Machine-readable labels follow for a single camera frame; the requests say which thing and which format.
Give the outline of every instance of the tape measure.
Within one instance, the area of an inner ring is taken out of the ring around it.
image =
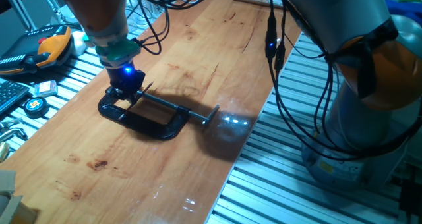
[[[25,103],[24,111],[31,119],[43,117],[49,110],[49,104],[42,97],[32,98]]]

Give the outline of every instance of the workbench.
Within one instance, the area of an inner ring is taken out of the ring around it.
[[[232,0],[170,11],[162,54],[134,59],[144,84],[154,81],[151,94],[204,115],[220,105],[208,128],[191,121],[173,140],[151,140],[98,113],[106,71],[83,87],[0,164],[16,171],[16,195],[38,212],[38,223],[203,223],[272,88],[268,14]],[[164,24],[161,16],[154,27]],[[295,41],[299,33],[287,16],[286,34]],[[132,111],[162,123],[170,115],[144,101]],[[226,117],[241,123],[227,126]]]

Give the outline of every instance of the blue led light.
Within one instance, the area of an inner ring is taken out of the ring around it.
[[[133,68],[132,68],[132,67],[125,67],[125,72],[126,72],[127,74],[131,73],[131,72],[132,72],[132,70],[133,70]]]

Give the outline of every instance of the yellow label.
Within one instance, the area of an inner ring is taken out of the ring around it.
[[[328,173],[332,173],[332,171],[333,171],[333,169],[334,169],[334,167],[333,166],[331,166],[331,165],[329,165],[327,162],[325,162],[325,161],[320,161],[319,162],[319,167],[321,167],[321,169],[323,169],[323,170],[325,170],[326,172],[328,172]]]

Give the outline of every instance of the cardboard box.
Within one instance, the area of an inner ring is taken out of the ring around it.
[[[15,172],[0,170],[0,224],[33,224],[36,212],[21,202],[15,192]]]

